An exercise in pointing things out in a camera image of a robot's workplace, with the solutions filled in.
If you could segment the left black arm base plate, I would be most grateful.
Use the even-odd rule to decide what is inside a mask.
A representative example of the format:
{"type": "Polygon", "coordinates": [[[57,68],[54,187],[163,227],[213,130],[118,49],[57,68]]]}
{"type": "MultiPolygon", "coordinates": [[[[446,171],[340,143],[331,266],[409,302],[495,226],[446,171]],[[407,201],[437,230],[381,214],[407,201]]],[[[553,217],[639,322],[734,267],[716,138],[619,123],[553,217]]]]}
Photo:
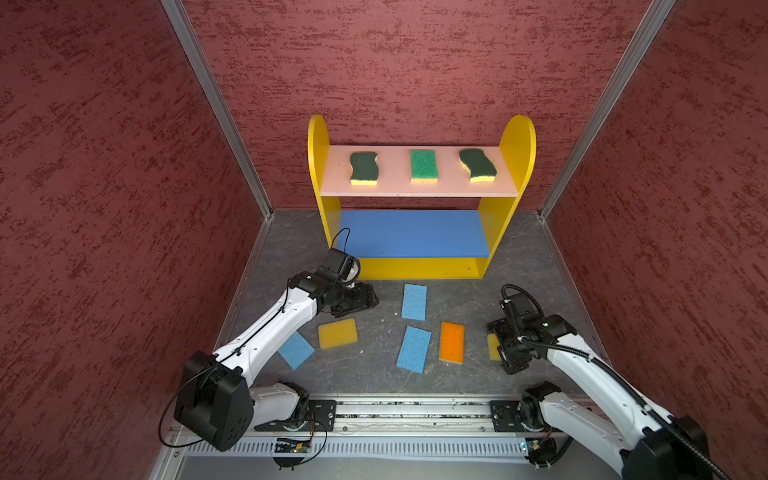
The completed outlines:
{"type": "Polygon", "coordinates": [[[334,400],[300,400],[296,410],[287,420],[271,421],[251,427],[256,432],[311,433],[332,431],[334,428],[337,402],[334,400]]]}

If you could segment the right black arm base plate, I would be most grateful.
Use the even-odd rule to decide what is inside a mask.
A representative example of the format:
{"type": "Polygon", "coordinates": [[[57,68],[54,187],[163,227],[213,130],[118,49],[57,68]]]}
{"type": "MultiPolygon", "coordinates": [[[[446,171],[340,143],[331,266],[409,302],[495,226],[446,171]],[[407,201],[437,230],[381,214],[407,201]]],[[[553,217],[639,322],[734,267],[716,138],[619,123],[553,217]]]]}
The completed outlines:
{"type": "Polygon", "coordinates": [[[500,432],[541,432],[544,422],[538,407],[531,400],[502,401],[489,403],[494,431],[500,432]]]}

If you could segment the dark green wavy sponge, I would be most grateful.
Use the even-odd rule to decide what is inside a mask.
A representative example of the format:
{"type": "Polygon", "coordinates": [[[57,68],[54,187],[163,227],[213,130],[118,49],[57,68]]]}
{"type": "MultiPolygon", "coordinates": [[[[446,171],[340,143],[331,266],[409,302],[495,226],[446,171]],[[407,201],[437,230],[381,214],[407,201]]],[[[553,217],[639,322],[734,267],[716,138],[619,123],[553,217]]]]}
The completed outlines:
{"type": "Polygon", "coordinates": [[[497,170],[482,149],[468,148],[459,151],[459,161],[471,183],[493,182],[497,170]]]}
{"type": "Polygon", "coordinates": [[[352,168],[350,184],[353,186],[375,186],[379,180],[378,154],[376,152],[363,151],[350,154],[349,161],[352,168]]]}

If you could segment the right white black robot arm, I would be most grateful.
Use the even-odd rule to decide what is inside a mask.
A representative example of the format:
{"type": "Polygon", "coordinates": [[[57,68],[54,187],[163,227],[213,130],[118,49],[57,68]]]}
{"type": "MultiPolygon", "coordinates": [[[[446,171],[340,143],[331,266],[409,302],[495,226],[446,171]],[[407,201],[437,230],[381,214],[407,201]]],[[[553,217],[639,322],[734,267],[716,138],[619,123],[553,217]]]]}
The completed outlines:
{"type": "Polygon", "coordinates": [[[560,315],[513,284],[501,288],[503,318],[489,323],[503,370],[514,375],[546,360],[573,380],[599,408],[594,413],[550,381],[523,391],[517,401],[494,401],[497,431],[529,433],[528,461],[549,468],[578,442],[623,479],[724,479],[709,456],[701,426],[662,408],[603,361],[560,315]]]}

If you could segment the bright green rectangular sponge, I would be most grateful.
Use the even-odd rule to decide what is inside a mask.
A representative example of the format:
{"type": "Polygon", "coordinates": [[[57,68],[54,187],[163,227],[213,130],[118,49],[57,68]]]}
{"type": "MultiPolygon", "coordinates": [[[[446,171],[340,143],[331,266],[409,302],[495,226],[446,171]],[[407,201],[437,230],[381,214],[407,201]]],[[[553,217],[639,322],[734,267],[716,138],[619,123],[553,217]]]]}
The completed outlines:
{"type": "Polygon", "coordinates": [[[412,184],[438,182],[439,172],[434,150],[411,150],[409,155],[412,184]]]}

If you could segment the yellow sponge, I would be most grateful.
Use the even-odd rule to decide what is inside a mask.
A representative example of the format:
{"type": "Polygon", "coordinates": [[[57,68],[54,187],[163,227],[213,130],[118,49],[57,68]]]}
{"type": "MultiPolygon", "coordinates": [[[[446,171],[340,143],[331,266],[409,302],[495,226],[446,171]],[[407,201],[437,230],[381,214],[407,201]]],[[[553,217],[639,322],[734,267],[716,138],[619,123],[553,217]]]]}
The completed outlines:
{"type": "Polygon", "coordinates": [[[321,350],[351,345],[358,341],[354,318],[326,323],[318,326],[318,341],[321,350]]]}
{"type": "Polygon", "coordinates": [[[487,335],[487,345],[488,345],[489,359],[492,362],[500,362],[501,357],[498,351],[500,344],[495,334],[489,333],[487,335]]]}

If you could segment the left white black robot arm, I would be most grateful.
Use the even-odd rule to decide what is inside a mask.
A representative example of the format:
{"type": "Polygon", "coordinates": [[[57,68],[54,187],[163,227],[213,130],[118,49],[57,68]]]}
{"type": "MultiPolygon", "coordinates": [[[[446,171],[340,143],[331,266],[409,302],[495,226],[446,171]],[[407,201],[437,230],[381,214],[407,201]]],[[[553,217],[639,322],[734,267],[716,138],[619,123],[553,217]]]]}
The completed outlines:
{"type": "Polygon", "coordinates": [[[181,386],[168,404],[174,419],[202,442],[227,451],[249,427],[291,418],[301,399],[296,387],[252,386],[267,361],[323,311],[343,317],[378,303],[373,286],[365,282],[346,284],[309,272],[292,277],[276,303],[240,336],[185,362],[181,386]]]}

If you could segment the orange sponge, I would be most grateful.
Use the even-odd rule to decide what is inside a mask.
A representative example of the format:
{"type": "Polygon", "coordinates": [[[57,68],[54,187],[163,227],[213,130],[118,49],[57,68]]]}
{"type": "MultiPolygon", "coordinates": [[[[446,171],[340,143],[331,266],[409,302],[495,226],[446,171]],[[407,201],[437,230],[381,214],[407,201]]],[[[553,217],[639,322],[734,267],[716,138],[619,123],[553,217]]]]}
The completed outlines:
{"type": "Polygon", "coordinates": [[[465,326],[443,322],[440,331],[439,360],[462,365],[465,351],[465,326]]]}

